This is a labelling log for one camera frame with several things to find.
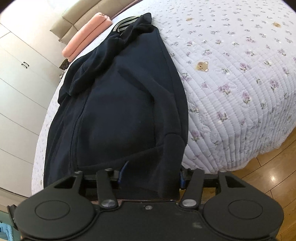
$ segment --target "metal screw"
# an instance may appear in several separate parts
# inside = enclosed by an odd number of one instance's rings
[[[112,199],[106,199],[102,201],[101,205],[103,207],[114,207],[116,205],[116,202]]]
[[[193,207],[195,206],[197,203],[195,200],[193,199],[185,199],[183,202],[182,202],[183,206],[184,207]]]
[[[151,209],[153,209],[153,207],[151,205],[147,205],[147,206],[145,206],[145,209],[146,210],[151,210]]]

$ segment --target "bed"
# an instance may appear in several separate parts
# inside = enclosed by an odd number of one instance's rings
[[[113,23],[146,12],[188,100],[184,167],[206,173],[237,170],[282,144],[296,120],[296,13],[289,6],[280,0],[142,0]],[[78,58],[97,47],[111,28]],[[38,139],[33,194],[43,189],[47,134],[62,84],[63,79]]]

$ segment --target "wardrobe door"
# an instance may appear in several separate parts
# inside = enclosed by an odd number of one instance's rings
[[[0,79],[0,113],[39,135],[46,115],[46,108]]]
[[[1,46],[0,79],[46,109],[56,90],[54,84],[30,70]]]
[[[19,159],[0,149],[1,188],[29,197],[33,164]]]
[[[0,114],[1,150],[33,164],[37,141],[37,134]]]
[[[0,46],[53,86],[57,87],[59,85],[59,75],[62,73],[62,70],[13,33],[8,33],[0,38]]]

